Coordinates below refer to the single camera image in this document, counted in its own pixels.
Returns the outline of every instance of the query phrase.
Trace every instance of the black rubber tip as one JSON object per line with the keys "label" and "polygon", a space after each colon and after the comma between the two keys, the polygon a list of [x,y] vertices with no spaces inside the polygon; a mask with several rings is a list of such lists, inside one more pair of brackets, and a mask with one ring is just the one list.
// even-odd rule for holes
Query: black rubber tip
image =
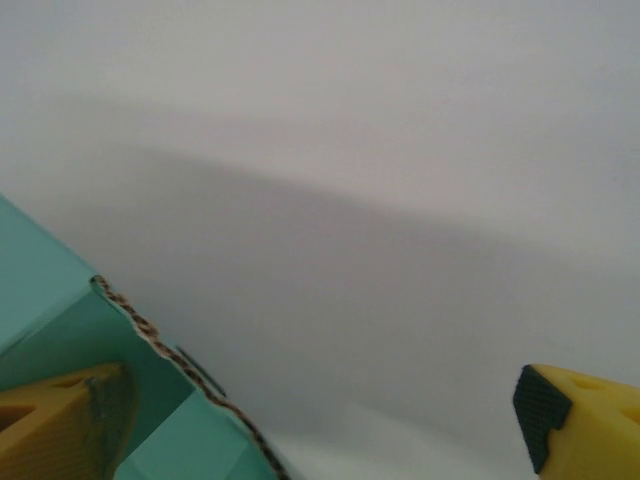
{"label": "black rubber tip", "polygon": [[549,457],[547,437],[560,430],[571,410],[571,399],[527,365],[518,380],[513,405],[529,450],[533,470],[540,473]]}

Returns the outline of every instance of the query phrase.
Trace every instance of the yellow plastic piece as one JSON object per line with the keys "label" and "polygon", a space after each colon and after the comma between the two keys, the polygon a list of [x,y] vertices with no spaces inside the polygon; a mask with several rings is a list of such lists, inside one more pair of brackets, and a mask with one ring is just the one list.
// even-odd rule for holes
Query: yellow plastic piece
{"label": "yellow plastic piece", "polygon": [[536,371],[571,399],[548,436],[542,480],[640,479],[640,389],[546,365]]}
{"label": "yellow plastic piece", "polygon": [[108,480],[137,409],[117,364],[0,393],[0,480]]}

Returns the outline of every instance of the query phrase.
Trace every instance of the teal cardboard box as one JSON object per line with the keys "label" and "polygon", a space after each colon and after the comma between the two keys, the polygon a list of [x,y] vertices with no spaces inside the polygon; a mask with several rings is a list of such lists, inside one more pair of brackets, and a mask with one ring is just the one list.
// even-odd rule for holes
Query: teal cardboard box
{"label": "teal cardboard box", "polygon": [[124,363],[140,407],[116,480],[276,478],[249,430],[136,333],[95,275],[0,195],[0,390]]}

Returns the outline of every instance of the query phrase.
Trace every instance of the corrugated cardboard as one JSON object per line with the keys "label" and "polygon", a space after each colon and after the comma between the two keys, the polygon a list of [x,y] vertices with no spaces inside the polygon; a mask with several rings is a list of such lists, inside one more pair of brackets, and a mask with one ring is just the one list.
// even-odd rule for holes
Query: corrugated cardboard
{"label": "corrugated cardboard", "polygon": [[140,409],[117,480],[273,479],[242,425],[136,334],[95,274],[0,196],[0,390],[122,362]]}

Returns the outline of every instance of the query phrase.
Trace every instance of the white backdrop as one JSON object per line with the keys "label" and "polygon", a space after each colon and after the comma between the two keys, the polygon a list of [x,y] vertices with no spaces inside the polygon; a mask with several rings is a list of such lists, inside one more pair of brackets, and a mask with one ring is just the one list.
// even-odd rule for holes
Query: white backdrop
{"label": "white backdrop", "polygon": [[5,2],[0,188],[307,478],[529,478],[523,364],[640,384],[626,3]]}

